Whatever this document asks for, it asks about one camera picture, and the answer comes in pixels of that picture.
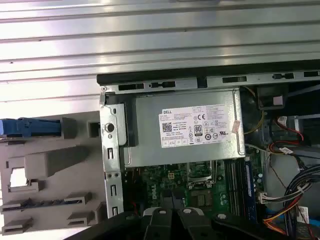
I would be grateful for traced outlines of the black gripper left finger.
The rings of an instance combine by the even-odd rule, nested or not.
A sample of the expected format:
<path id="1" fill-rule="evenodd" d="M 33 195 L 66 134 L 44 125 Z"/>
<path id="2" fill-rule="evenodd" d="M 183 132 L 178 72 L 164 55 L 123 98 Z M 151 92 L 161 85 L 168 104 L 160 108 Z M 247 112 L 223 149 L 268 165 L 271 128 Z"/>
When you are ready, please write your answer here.
<path id="1" fill-rule="evenodd" d="M 161 193 L 160 206 L 144 210 L 142 216 L 122 212 L 67 237 L 68 240 L 169 240 L 173 218 L 173 195 Z"/>

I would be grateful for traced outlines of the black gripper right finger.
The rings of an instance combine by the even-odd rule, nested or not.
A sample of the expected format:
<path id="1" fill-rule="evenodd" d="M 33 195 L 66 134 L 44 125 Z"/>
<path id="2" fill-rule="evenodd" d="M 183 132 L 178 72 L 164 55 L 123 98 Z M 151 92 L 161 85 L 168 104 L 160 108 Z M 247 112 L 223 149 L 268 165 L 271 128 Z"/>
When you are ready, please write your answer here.
<path id="1" fill-rule="evenodd" d="M 186 207 L 185 194 L 173 190 L 174 213 L 182 224 L 182 240 L 285 240 L 287 237 L 229 212 L 206 216 L 200 208 Z"/>

